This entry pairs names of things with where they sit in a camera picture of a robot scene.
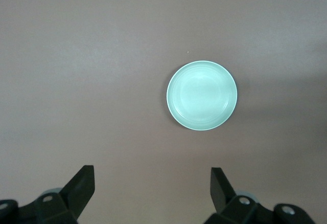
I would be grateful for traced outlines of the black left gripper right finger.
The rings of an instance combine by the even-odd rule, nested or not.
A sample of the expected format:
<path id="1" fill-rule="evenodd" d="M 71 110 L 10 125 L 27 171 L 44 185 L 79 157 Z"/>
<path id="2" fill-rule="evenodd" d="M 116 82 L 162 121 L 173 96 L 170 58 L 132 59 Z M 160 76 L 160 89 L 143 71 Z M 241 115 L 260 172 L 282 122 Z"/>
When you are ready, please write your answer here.
<path id="1" fill-rule="evenodd" d="M 274 223 L 272 211 L 252 197 L 236 194 L 221 168 L 211 169 L 210 194 L 216 212 L 206 223 Z"/>

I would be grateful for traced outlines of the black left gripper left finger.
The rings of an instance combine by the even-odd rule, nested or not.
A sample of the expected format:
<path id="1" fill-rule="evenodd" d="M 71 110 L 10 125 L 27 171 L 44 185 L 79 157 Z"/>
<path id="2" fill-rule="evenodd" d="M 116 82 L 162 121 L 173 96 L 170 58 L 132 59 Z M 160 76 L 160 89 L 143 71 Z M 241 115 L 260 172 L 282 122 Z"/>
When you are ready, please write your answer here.
<path id="1" fill-rule="evenodd" d="M 94 166 L 83 166 L 57 192 L 46 192 L 18 209 L 18 223 L 77 223 L 95 192 Z"/>

